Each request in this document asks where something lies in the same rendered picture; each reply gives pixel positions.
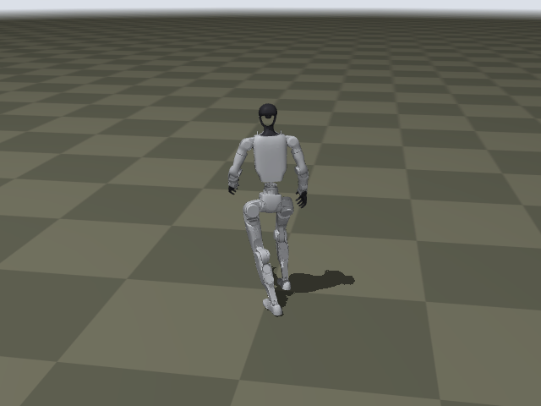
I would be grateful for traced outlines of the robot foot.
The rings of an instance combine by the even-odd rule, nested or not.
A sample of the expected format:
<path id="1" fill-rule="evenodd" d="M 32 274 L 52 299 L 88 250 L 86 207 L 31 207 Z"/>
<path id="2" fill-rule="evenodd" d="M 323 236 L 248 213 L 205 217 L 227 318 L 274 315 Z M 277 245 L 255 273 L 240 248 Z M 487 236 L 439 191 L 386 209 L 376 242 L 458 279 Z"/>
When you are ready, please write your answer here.
<path id="1" fill-rule="evenodd" d="M 279 304 L 276 304 L 276 301 L 274 301 L 274 306 L 271 305 L 271 302 L 269 299 L 263 299 L 263 306 L 270 310 L 273 315 L 281 315 L 282 309 Z"/>
<path id="2" fill-rule="evenodd" d="M 282 281 L 282 278 L 277 279 L 277 283 L 281 286 L 284 290 L 290 290 L 291 289 L 291 283 L 287 278 L 285 277 L 285 281 Z"/>

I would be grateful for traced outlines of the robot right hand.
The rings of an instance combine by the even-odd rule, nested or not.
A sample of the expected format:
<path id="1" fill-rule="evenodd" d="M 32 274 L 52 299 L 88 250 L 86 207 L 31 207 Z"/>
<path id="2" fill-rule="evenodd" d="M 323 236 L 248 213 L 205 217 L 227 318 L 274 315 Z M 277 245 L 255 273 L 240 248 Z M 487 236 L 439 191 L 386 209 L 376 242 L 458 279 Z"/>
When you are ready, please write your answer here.
<path id="1" fill-rule="evenodd" d="M 296 195 L 297 195 L 297 194 L 299 194 L 299 193 L 296 192 Z M 302 193 L 302 195 L 300 195 L 300 196 L 296 199 L 296 201 L 299 200 L 299 199 L 301 199 L 301 200 L 297 203 L 297 204 L 299 204 L 299 203 L 302 202 L 302 203 L 299 205 L 299 206 L 303 205 L 303 206 L 301 206 L 301 208 L 305 207 L 306 204 L 307 204 L 307 195 L 306 195 L 306 194 L 307 194 L 307 192 L 304 191 L 304 192 Z"/>

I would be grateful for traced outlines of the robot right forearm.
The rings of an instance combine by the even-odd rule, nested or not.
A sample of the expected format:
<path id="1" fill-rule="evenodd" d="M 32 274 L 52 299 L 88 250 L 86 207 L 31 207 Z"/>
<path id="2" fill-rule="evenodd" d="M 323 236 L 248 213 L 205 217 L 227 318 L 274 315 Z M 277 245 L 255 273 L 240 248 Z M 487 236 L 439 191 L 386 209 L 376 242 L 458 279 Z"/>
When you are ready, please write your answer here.
<path id="1" fill-rule="evenodd" d="M 308 189 L 309 171 L 301 176 L 298 176 L 298 193 L 302 195 L 304 191 Z"/>

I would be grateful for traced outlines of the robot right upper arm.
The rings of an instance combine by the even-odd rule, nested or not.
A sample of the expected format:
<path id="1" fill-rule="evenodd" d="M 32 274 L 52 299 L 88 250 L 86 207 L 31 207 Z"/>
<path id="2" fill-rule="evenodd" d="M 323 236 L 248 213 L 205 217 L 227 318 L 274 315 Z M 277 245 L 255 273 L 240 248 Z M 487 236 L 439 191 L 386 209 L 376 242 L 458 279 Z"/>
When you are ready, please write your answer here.
<path id="1" fill-rule="evenodd" d="M 298 176 L 301 176 L 308 172 L 307 166 L 304 161 L 303 151 L 299 144 L 298 139 L 295 136 L 285 135 L 287 139 L 287 146 L 291 147 L 291 153 L 294 161 L 297 163 L 297 166 L 294 168 L 295 173 Z"/>

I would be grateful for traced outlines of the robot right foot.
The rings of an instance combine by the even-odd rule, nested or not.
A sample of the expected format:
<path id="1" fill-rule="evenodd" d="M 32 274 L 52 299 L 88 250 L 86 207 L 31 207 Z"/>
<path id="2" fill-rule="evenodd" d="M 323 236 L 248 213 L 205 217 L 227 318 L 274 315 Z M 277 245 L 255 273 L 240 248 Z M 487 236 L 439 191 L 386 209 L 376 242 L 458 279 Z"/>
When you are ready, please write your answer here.
<path id="1" fill-rule="evenodd" d="M 290 290 L 291 289 L 291 283 L 287 278 L 285 277 L 285 281 L 282 281 L 282 278 L 277 279 L 277 283 L 281 286 L 284 290 Z"/>

